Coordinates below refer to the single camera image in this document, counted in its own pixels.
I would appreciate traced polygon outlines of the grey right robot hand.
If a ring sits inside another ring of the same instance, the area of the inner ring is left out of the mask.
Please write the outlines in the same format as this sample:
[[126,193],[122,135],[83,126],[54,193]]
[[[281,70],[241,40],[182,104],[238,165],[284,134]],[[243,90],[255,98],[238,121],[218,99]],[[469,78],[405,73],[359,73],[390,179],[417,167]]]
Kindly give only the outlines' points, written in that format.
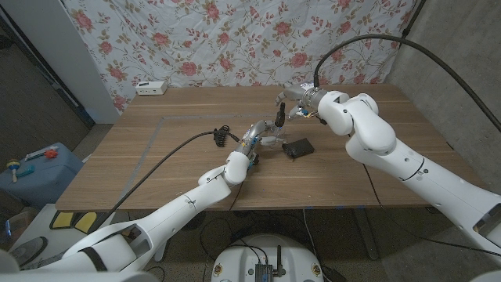
[[315,87],[313,82],[305,82],[297,85],[289,85],[276,97],[275,105],[279,106],[285,99],[297,103],[289,114],[289,120],[297,118],[312,118],[318,114],[320,100],[327,91],[320,87]]

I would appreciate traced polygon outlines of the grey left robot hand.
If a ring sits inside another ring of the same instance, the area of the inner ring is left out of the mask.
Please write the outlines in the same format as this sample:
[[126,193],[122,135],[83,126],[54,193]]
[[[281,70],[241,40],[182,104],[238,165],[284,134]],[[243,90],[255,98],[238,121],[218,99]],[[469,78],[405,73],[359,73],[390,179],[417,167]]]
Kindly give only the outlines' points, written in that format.
[[258,145],[285,144],[287,141],[281,136],[281,129],[274,121],[260,120],[246,131],[235,151],[249,156]]

